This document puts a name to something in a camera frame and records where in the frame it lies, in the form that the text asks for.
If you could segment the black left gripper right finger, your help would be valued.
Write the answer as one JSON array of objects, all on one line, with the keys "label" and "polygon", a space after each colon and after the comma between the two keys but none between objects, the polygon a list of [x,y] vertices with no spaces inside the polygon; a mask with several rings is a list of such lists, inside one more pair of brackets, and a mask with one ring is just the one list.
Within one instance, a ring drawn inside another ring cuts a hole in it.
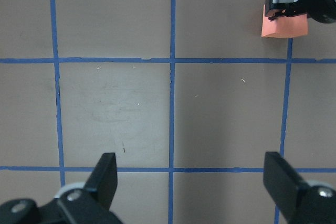
[{"label": "black left gripper right finger", "polygon": [[308,183],[278,152],[265,153],[263,183],[283,216],[295,215],[309,189]]}]

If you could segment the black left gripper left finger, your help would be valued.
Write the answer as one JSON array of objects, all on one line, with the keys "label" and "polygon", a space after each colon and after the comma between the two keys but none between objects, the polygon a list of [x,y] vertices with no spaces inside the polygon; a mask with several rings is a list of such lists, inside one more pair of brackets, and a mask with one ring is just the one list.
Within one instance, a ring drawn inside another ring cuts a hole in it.
[{"label": "black left gripper left finger", "polygon": [[109,210],[117,185],[116,155],[115,153],[103,153],[83,188],[104,209]]}]

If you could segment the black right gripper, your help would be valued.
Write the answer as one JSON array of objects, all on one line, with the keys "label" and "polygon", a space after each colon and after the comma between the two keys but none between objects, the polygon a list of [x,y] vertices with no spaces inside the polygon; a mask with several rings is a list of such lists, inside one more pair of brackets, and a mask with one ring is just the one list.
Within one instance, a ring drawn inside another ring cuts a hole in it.
[{"label": "black right gripper", "polygon": [[[285,3],[281,0],[265,0],[264,16],[275,20],[284,16]],[[335,0],[295,0],[286,4],[286,16],[307,14],[308,17],[323,24],[335,23]]]}]

